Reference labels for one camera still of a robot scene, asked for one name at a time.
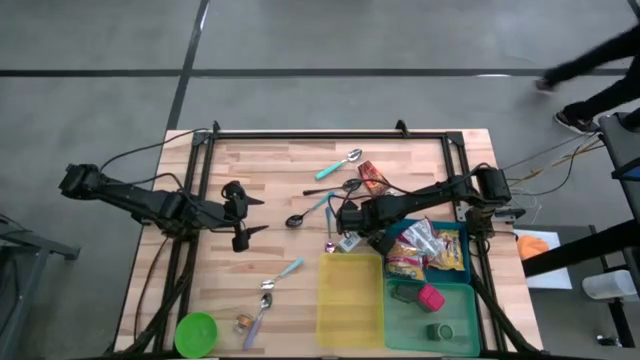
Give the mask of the red-lid paprika tin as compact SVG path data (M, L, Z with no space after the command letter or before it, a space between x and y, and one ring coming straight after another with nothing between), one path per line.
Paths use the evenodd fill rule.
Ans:
M445 302L445 297L431 284L424 285L418 292L417 303L426 312L438 312Z

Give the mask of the orange ramen noodle packet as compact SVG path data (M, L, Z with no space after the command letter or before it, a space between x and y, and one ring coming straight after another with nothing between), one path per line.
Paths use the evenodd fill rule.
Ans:
M425 281L423 254L414 246L396 240L385 256L385 270L392 277Z

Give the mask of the yellow snack bag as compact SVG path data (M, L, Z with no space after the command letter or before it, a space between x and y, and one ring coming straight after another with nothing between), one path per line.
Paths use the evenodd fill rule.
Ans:
M458 230L439 230L438 235L443 240L445 249L436 257L430 259L428 266L443 271L464 271L460 232Z

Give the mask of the green-lid glass spice jar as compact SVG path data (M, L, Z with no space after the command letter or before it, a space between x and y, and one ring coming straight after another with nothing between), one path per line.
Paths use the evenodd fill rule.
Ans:
M425 327L426 337L431 341L450 341L454 338L454 329L447 324L432 323Z

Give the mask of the orange round object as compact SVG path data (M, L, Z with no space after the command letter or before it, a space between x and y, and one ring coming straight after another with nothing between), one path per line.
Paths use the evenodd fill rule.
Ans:
M531 235L518 236L516 244L521 260L527 260L549 250L549 245L543 239Z

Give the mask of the silver snack packet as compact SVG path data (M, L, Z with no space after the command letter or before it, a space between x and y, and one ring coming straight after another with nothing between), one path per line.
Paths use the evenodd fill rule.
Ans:
M428 218L410 225L400 233L400 237L428 257L436 257L446 249L445 241L436 234Z

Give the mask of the lavender-handled silver spoon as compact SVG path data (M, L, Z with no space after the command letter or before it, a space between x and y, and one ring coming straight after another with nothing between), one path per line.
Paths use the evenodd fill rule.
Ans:
M263 316L265 314L265 312L267 310L269 310L271 308L273 302L273 296L271 293L265 293L260 300L260 310L257 314L257 316L255 317L253 324L249 330L249 332L247 333L247 336L245 338L245 341L243 343L243 347L242 350L243 351L248 351L254 342L254 339L259 331L259 328L261 326L261 322L263 319Z

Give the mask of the person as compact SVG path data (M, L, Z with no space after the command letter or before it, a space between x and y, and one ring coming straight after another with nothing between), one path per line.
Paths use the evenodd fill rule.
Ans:
M534 84L539 91L553 92L563 82L627 57L633 60L622 79L586 100L566 105L554 115L557 123L574 132L594 133L599 129L597 115L640 99L640 23L577 58L550 68Z

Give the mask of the black-bowl blue-handled spoon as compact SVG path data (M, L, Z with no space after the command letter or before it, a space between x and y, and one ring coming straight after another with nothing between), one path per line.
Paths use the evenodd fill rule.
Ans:
M298 228L302 225L302 223L304 222L304 217L315 211L317 208L321 207L322 205L325 205L328 201L329 198L333 195L333 192L329 192L326 196L324 196L321 200L317 201L312 207L310 207L309 209L307 209L305 212L301 213L301 214L295 214L290 216L286 221L285 221L285 225L287 228Z

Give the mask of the white-lid glass spice jar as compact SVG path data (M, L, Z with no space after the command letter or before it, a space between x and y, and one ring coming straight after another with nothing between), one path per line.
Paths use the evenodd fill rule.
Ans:
M338 243L337 248L340 252L349 253L358 246L360 241L361 237L357 233L347 232Z

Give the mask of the yellow plastic bin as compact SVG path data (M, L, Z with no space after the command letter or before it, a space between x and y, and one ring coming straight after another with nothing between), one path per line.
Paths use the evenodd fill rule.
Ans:
M319 262L316 335L323 347L384 345L382 259L323 254Z

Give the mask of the green plastic bin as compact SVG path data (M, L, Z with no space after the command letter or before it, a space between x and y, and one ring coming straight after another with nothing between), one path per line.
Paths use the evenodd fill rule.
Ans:
M418 303L403 303L391 297L397 284L422 288L433 285L446 299L438 312L426 312ZM465 284L420 283L391 279L384 290L385 345L395 350L434 352L475 357L480 353L480 335L475 293ZM450 341L431 341L425 327L432 323L450 325L455 332Z

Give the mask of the blue plastic bin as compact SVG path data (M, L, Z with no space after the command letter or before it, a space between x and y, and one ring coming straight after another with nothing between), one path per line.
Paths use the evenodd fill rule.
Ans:
M417 219L409 219L405 218L400 222L391 225L385 230L386 238L396 238L400 235L406 228L413 225L417 222ZM432 225L434 229L438 233L442 233L443 231L457 231L458 238L460 240L461 246L461 257L463 259L464 270L439 270L433 267L427 267L425 269L426 280L430 282L438 282L438 283L462 283L468 284L471 278L470 272L470 264L471 264L471 256L469 253L469 239L467 235L466 227L462 223L458 222L442 222L442 221L433 221Z

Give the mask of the green black pepper tin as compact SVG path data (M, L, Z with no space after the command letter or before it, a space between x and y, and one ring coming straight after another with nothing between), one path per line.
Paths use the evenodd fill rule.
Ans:
M403 303L417 303L421 288L415 285L397 284L391 289L391 297Z

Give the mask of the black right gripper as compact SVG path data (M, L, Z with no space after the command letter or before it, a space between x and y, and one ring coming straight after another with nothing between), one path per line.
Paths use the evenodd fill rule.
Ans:
M386 229L388 220L384 215L384 206L388 201L387 197L379 197L365 201L361 207L354 202L345 202L337 211L336 226L337 232L364 232L370 233ZM395 245L394 236L385 232L377 232L370 236L370 246L380 255L387 255Z

